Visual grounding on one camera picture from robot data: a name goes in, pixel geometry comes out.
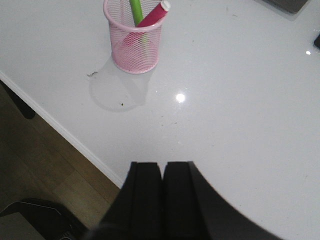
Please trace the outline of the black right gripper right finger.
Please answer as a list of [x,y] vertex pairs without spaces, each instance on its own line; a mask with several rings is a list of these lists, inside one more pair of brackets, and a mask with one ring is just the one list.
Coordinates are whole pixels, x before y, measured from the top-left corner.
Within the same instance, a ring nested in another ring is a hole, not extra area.
[[163,175],[166,240],[277,240],[224,200],[196,165],[168,162]]

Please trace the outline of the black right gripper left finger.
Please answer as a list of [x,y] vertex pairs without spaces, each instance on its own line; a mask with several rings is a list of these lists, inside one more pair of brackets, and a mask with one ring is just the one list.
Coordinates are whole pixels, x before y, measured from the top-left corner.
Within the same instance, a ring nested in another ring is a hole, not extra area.
[[160,240],[162,176],[155,162],[132,162],[125,182],[87,240]]

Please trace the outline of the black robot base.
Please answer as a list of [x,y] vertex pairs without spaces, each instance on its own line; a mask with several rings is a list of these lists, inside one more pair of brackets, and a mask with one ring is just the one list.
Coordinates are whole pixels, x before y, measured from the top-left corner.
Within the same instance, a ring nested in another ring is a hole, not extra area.
[[21,214],[46,240],[81,240],[88,228],[63,204],[24,198],[6,206],[0,216]]

